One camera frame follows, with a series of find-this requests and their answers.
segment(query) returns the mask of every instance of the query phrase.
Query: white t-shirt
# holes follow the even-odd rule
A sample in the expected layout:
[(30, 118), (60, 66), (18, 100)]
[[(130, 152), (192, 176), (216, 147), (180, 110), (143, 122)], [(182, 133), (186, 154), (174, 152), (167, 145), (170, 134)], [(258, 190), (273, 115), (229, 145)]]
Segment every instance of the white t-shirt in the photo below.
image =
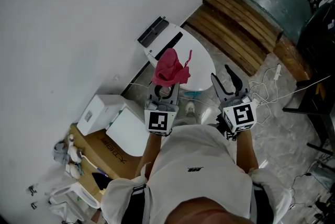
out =
[(274, 211), (274, 224), (287, 212), (291, 193), (267, 169), (246, 174), (233, 161), (229, 142), (206, 125), (174, 127), (147, 181), (145, 167), (133, 180), (111, 181), (102, 198), (103, 216), (109, 224), (121, 223), (132, 188), (147, 184), (143, 223), (164, 224), (180, 203), (206, 197), (237, 216), (250, 217), (252, 183), (264, 186)]

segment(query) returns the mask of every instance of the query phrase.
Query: cardboard box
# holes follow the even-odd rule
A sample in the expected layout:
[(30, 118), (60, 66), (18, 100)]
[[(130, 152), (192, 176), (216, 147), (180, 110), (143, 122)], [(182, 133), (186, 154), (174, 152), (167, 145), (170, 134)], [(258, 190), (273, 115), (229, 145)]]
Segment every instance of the cardboard box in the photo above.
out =
[[(124, 152), (107, 134), (106, 130), (100, 130), (83, 136), (76, 125), (71, 125), (69, 134), (74, 136), (74, 145), (82, 149), (83, 154), (103, 170), (110, 178), (119, 177), (133, 179), (141, 157), (134, 157)], [(92, 173), (98, 173), (85, 159), (81, 162), (81, 167), (85, 173), (79, 182), (82, 186), (96, 198), (101, 201), (101, 193)]]

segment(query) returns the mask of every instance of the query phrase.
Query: wall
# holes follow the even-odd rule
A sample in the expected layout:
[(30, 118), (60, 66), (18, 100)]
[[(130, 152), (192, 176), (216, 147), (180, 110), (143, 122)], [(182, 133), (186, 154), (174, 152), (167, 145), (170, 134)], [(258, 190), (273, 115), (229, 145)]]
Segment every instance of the wall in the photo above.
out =
[(166, 16), (181, 24), (201, 1), (0, 0), (0, 214), (5, 219), (59, 223), (41, 202), (37, 210), (30, 208), (43, 191), (31, 197), (25, 188), (54, 165), (53, 145), (94, 93), (120, 93), (146, 63), (136, 39), (152, 21)]

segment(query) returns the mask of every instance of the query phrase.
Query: red cloth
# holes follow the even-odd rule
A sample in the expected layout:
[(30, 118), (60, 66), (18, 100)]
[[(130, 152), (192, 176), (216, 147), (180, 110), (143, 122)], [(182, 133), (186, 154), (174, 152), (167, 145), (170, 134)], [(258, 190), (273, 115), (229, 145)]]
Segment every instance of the red cloth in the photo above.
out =
[(155, 73), (151, 79), (152, 82), (166, 87), (176, 83), (186, 84), (191, 76), (187, 67), (191, 56), (192, 50), (189, 51), (188, 60), (183, 67), (179, 62), (176, 50), (168, 48), (157, 63)]

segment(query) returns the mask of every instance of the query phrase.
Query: white shoe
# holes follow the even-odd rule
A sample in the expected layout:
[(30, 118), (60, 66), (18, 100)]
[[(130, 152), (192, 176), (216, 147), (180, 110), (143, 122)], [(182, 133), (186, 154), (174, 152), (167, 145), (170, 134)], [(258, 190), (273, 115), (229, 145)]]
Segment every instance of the white shoe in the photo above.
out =
[(185, 106), (185, 114), (187, 115), (189, 113), (195, 114), (195, 105), (194, 105), (193, 101), (187, 102), (187, 104)]

